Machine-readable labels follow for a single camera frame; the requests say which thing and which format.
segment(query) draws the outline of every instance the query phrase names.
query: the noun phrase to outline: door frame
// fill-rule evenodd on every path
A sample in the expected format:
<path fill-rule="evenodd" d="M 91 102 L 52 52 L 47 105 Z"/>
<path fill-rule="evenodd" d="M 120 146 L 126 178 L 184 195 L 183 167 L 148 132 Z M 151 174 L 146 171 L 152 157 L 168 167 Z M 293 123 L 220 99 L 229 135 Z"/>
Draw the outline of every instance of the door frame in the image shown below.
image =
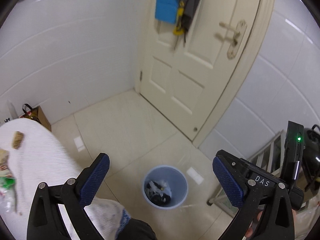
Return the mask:
<path fill-rule="evenodd" d="M 205 140 L 211 130 L 218 123 L 220 118 L 223 116 L 224 112 L 228 109 L 231 101 L 236 96 L 238 90 L 240 89 L 242 83 L 247 77 L 253 62 L 255 61 L 260 46 L 263 42 L 265 34 L 267 32 L 270 18 L 273 11 L 275 0 L 260 0 L 257 15 L 253 23 L 251 33 L 244 51 L 239 59 L 239 62 L 229 80 L 228 85 L 220 96 L 214 109 L 211 111 L 206 122 L 199 130 L 198 134 L 192 141 L 192 144 L 198 148 L 200 144 Z M 140 28 L 140 38 L 139 38 L 139 52 L 136 61 L 136 72 L 135 72 L 135 83 L 134 88 L 137 93 L 140 93 L 140 72 L 143 68 L 145 51 L 146 51 L 146 40 L 147 40 L 147 26 L 149 23 L 149 17 L 151 13 L 152 0 L 148 0 L 148 6 L 146 6 L 144 13 L 144 21 Z"/>

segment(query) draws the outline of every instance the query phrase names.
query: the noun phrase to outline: screw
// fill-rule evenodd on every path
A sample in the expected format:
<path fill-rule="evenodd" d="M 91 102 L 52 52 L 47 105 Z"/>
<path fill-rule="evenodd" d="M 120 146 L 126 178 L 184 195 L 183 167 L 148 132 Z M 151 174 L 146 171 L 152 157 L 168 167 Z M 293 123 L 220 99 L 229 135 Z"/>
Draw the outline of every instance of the screw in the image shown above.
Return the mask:
<path fill-rule="evenodd" d="M 40 184 L 39 184 L 39 188 L 40 189 L 43 189 L 45 187 L 45 183 L 44 182 L 41 182 Z"/>
<path fill-rule="evenodd" d="M 282 189 L 285 188 L 285 185 L 284 185 L 282 182 L 280 182 L 280 183 L 278 184 L 278 186 L 279 186 L 279 188 L 282 188 Z"/>
<path fill-rule="evenodd" d="M 249 180 L 248 180 L 248 184 L 249 184 L 250 186 L 254 186 L 254 185 L 256 185 L 256 182 L 255 182 L 253 179 L 249 179 Z"/>
<path fill-rule="evenodd" d="M 68 181 L 67 181 L 67 183 L 68 183 L 68 185 L 73 185 L 74 183 L 76 182 L 76 180 L 75 179 L 68 179 Z"/>

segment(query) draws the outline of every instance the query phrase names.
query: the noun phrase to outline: blue towel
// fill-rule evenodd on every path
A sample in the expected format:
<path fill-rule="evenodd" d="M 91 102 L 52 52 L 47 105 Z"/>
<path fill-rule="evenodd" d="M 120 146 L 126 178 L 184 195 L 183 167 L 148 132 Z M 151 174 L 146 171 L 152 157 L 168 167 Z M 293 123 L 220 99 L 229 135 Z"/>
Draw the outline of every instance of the blue towel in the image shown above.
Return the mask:
<path fill-rule="evenodd" d="M 157 0 L 156 19 L 159 21 L 175 24 L 177 21 L 177 10 L 179 0 Z"/>

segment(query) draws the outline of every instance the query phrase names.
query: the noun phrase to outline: blue gripper pad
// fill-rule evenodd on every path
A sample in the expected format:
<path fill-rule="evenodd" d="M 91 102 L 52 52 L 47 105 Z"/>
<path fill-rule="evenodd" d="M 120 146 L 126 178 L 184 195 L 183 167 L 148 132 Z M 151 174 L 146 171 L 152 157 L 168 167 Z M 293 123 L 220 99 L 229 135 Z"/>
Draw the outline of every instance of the blue gripper pad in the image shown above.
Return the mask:
<path fill-rule="evenodd" d="M 244 204 L 243 190 L 218 156 L 213 159 L 212 169 L 231 204 L 234 207 L 241 208 Z"/>
<path fill-rule="evenodd" d="M 89 206 L 91 204 L 109 168 L 109 156 L 104 154 L 80 189 L 79 203 L 82 207 Z"/>

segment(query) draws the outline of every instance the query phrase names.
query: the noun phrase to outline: brown bag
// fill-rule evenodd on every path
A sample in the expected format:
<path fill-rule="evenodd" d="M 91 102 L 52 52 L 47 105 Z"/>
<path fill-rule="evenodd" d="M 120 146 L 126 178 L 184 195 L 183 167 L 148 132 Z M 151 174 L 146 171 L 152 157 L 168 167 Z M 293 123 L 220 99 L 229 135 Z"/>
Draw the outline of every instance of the brown bag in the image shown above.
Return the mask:
<path fill-rule="evenodd" d="M 28 119 L 37 121 L 38 123 L 42 124 L 45 128 L 47 128 L 49 131 L 51 131 L 51 125 L 48 122 L 47 118 L 45 117 L 41 109 L 41 106 L 32 108 L 30 105 L 24 104 L 22 106 L 22 110 L 24 112 L 24 115 L 22 116 L 22 118 L 28 118 Z"/>

